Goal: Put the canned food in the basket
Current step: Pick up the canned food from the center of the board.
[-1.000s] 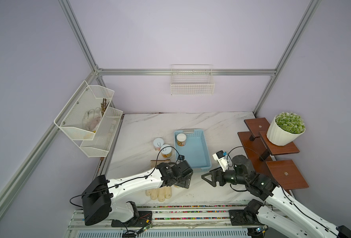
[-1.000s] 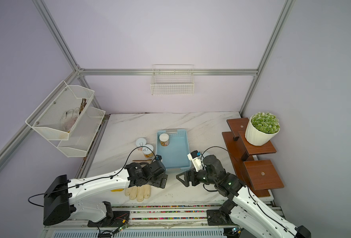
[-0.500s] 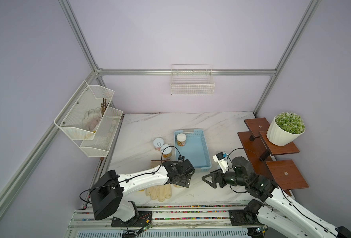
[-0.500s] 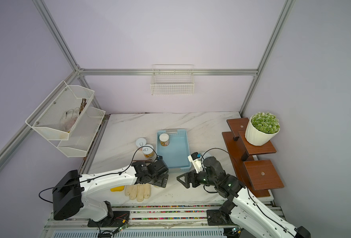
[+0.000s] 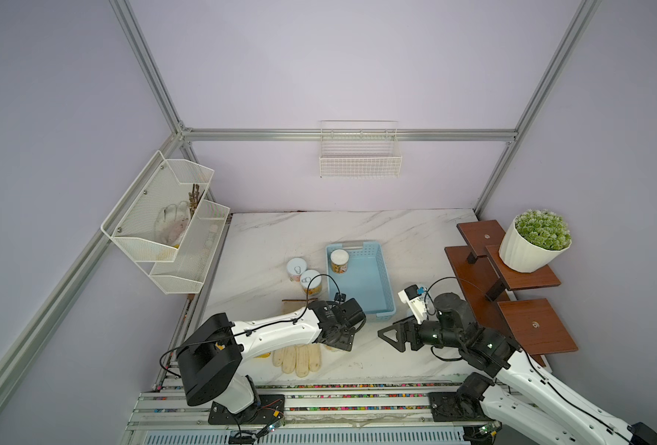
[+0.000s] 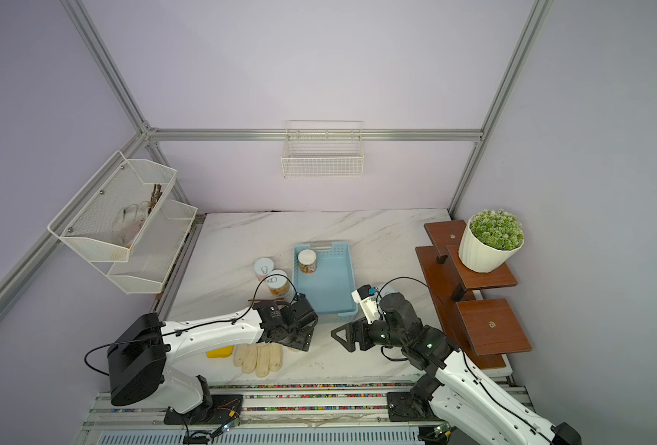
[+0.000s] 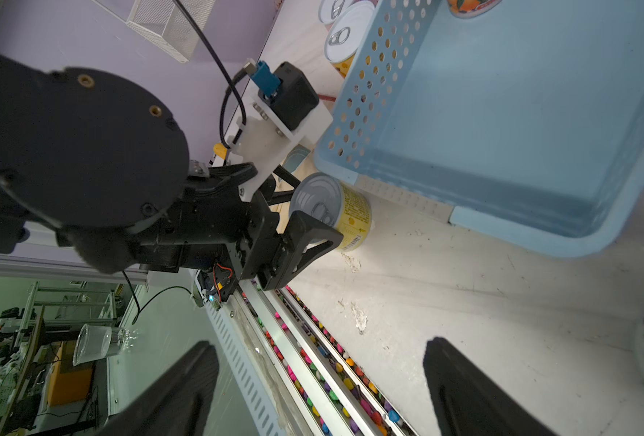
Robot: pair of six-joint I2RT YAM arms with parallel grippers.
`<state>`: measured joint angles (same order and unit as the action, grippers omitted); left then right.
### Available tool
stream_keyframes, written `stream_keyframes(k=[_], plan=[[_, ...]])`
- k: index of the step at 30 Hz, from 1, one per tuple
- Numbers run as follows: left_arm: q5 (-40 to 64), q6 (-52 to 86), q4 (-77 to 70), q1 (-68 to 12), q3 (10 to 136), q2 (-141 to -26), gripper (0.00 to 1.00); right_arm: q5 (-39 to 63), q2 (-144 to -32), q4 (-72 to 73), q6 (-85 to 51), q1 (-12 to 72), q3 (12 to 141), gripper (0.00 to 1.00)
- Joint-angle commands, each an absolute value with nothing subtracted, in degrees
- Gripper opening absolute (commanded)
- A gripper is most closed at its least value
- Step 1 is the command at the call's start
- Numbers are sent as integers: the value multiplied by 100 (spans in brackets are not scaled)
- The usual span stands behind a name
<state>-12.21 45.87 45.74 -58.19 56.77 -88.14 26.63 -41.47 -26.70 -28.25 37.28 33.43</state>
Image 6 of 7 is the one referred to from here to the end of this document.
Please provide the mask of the orange can pull tab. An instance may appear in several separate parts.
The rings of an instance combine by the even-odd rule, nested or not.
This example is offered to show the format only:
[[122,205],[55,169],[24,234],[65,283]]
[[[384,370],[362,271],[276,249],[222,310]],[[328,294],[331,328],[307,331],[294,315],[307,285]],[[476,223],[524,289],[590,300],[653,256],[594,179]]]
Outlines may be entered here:
[[273,270],[267,275],[264,283],[270,293],[276,298],[285,298],[290,292],[290,281],[287,274],[282,270]]

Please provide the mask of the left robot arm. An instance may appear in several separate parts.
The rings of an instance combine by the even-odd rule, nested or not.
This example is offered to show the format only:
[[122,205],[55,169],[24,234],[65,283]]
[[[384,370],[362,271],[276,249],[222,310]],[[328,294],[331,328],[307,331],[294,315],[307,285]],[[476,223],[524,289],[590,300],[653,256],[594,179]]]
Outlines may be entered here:
[[213,407],[207,380],[190,376],[176,363],[239,345],[275,343],[309,350],[318,316],[307,299],[290,303],[260,300],[237,313],[185,322],[163,322],[157,313],[141,315],[107,350],[111,404],[146,400],[180,415]]

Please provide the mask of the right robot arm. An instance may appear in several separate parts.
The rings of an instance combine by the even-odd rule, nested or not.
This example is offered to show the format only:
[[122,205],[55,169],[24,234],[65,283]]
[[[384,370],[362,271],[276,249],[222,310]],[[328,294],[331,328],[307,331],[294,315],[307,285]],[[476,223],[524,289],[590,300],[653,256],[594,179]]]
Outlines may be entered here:
[[423,324],[412,304],[366,285],[352,293],[364,317],[331,336],[349,352],[376,346],[397,348],[423,372],[410,389],[419,411],[463,431],[480,444],[580,444],[567,423],[555,425],[514,399],[469,359],[442,330]]

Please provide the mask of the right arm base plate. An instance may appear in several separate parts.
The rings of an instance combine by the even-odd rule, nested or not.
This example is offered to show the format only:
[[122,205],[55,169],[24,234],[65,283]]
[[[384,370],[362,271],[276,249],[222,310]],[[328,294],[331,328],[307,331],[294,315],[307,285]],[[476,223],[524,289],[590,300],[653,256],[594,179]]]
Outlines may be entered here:
[[386,394],[386,400],[391,422],[436,422],[439,420],[430,409],[428,402],[410,392],[389,392]]

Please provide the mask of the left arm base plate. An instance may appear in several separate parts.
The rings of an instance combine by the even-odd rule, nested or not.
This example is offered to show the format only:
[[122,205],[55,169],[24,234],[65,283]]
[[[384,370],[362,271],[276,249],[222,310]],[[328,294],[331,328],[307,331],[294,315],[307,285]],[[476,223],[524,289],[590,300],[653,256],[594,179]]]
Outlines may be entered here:
[[165,412],[164,424],[170,426],[224,426],[240,417],[242,404],[243,396],[239,394],[215,395],[211,402],[202,402],[184,415],[168,408]]

